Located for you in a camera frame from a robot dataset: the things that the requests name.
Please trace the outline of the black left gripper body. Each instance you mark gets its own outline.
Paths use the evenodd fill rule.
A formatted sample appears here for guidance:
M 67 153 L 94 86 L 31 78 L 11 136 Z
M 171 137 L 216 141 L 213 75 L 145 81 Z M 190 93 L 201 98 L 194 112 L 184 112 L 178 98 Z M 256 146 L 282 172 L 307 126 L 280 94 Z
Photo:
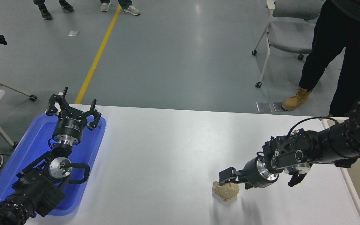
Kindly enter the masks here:
M 84 132 L 84 127 L 87 124 L 87 119 L 76 119 L 69 116 L 57 115 L 58 120 L 56 127 L 52 134 L 54 140 L 58 140 L 60 136 L 70 136 L 75 140 L 81 140 Z

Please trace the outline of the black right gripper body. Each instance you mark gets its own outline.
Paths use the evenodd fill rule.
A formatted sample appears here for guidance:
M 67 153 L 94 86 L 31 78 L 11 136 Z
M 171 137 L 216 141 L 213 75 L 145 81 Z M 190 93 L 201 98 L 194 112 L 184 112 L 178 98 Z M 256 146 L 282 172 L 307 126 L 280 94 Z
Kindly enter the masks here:
M 266 168 L 263 157 L 256 157 L 247 162 L 242 173 L 246 182 L 251 183 L 255 188 L 265 188 L 273 184 L 273 174 Z

